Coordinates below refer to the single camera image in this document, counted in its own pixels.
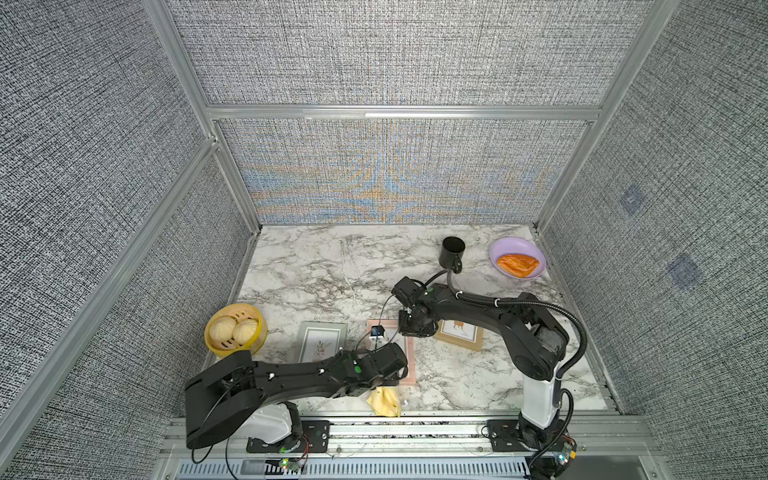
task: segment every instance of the gray picture frame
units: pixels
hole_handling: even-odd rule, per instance
[[[296,339],[296,361],[319,362],[336,355],[344,348],[346,327],[346,323],[301,322]]]

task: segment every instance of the wooden picture frame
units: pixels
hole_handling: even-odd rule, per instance
[[[483,329],[454,320],[440,320],[435,338],[453,345],[479,352],[482,350]]]

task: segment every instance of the purple plate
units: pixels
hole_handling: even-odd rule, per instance
[[[496,260],[498,260],[499,257],[503,257],[504,255],[512,255],[514,253],[522,253],[523,255],[528,255],[529,257],[534,257],[536,260],[538,260],[538,266],[536,267],[536,270],[534,270],[528,276],[519,277],[505,272],[501,267],[498,266]],[[495,266],[499,272],[514,278],[515,280],[531,280],[534,278],[539,278],[541,274],[544,273],[544,270],[547,269],[547,259],[544,257],[544,254],[541,252],[541,250],[538,249],[537,246],[527,241],[525,238],[504,237],[496,240],[493,245],[491,245],[490,256],[491,263],[493,263],[493,266]]]

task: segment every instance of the yellow steamer basket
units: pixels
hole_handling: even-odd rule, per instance
[[[245,319],[256,320],[256,333],[254,333],[253,336],[250,337],[250,339],[243,345],[240,345],[232,339],[224,343],[214,342],[210,338],[210,326],[223,316],[231,316],[238,323]],[[250,350],[251,355],[253,355],[254,353],[258,352],[261,346],[264,344],[264,340],[266,340],[266,334],[266,320],[264,320],[264,317],[261,316],[261,312],[259,312],[255,306],[250,305],[249,303],[233,303],[232,305],[225,306],[223,309],[216,312],[214,316],[208,320],[208,324],[205,326],[205,346],[207,346],[208,349],[216,354],[216,356],[220,359],[231,354],[232,352],[237,352],[239,350]]]

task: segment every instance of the gray fabric wall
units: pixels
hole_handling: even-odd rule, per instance
[[[678,479],[765,478],[768,3],[683,0],[544,232]]]
[[[227,120],[264,223],[526,223],[582,121]]]
[[[652,3],[167,0],[211,104],[597,105]],[[530,222],[582,127],[222,124],[265,223]]]
[[[0,12],[2,414],[203,135],[140,0]]]
[[[147,478],[249,236],[211,159],[2,480]]]
[[[211,103],[598,104],[652,0],[167,0]]]

